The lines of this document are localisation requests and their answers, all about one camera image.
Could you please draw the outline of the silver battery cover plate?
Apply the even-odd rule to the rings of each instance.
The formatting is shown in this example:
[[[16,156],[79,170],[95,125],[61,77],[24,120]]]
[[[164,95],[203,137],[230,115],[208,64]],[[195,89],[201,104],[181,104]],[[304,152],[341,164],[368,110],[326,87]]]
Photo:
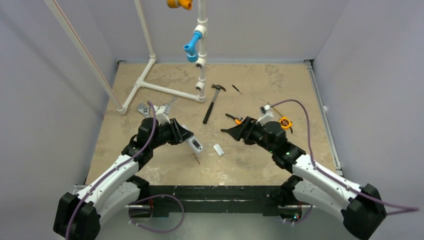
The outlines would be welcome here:
[[[213,146],[215,152],[217,153],[218,156],[223,156],[225,154],[225,152],[223,151],[223,149],[221,148],[221,146],[219,144],[215,144]]]

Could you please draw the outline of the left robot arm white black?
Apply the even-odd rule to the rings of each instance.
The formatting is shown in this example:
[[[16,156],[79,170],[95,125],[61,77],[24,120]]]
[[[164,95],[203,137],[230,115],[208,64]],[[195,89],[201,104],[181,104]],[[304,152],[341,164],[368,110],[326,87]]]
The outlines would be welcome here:
[[[60,198],[53,231],[67,240],[94,240],[101,226],[125,205],[148,201],[149,183],[136,174],[152,159],[154,149],[181,143],[195,154],[203,150],[194,133],[175,118],[167,123],[145,118],[138,133],[101,176],[77,193],[67,192]]]

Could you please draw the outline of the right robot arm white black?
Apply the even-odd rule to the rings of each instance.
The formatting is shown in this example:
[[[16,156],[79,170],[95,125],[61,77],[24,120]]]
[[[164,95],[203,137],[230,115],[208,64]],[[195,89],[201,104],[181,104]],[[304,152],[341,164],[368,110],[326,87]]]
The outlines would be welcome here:
[[[236,141],[258,145],[271,153],[274,163],[291,173],[294,184],[286,181],[280,196],[288,204],[309,203],[339,219],[359,240],[368,240],[387,216],[381,195],[371,184],[364,186],[345,179],[313,161],[303,149],[291,143],[277,121],[263,125],[247,117],[225,130]]]

